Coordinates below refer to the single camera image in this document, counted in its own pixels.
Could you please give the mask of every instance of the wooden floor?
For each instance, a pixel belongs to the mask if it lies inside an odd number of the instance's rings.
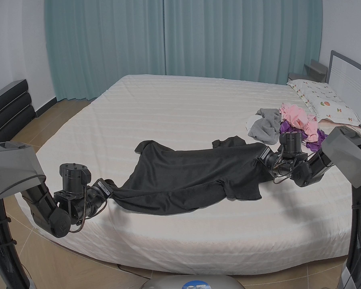
[[[63,100],[41,117],[34,119],[13,140],[30,144],[37,152],[58,129],[90,102]],[[41,236],[21,211],[14,196],[5,199],[7,214],[12,219],[10,229],[18,242],[22,264],[30,272],[38,289],[139,289],[146,278],[168,273],[132,267],[120,271],[115,264],[105,263],[63,248]],[[316,261],[284,271],[257,275],[235,276],[247,289],[320,289],[336,288],[345,257]],[[0,289],[5,289],[0,278]]]

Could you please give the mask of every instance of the pink cloth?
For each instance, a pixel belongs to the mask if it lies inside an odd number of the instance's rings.
[[[282,115],[282,120],[287,120],[292,127],[302,129],[308,138],[307,142],[318,141],[318,122],[317,117],[313,114],[307,115],[305,110],[298,107],[296,104],[290,105],[282,103],[282,107],[279,109]]]

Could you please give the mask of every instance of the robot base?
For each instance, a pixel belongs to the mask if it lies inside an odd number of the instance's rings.
[[[141,289],[244,289],[226,275],[174,275],[150,279]]]

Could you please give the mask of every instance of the blue sticker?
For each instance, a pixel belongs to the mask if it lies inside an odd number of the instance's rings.
[[[182,289],[211,289],[207,282],[191,281],[183,285]]]

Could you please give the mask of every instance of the fitted sheet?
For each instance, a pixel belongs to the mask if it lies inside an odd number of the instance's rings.
[[[139,142],[152,139],[174,150],[197,150],[238,135],[253,143],[248,118],[282,102],[309,113],[287,85],[128,75],[64,124],[37,157],[51,192],[62,188],[59,165],[73,162],[88,166],[92,182],[103,177],[121,186],[138,162]],[[168,216],[131,212],[110,199],[77,234],[58,239],[40,232],[99,260],[178,273],[263,274],[348,253],[351,186],[336,167],[306,188],[290,180],[266,182],[260,193],[257,201],[224,199]],[[26,202],[16,197],[37,228]]]

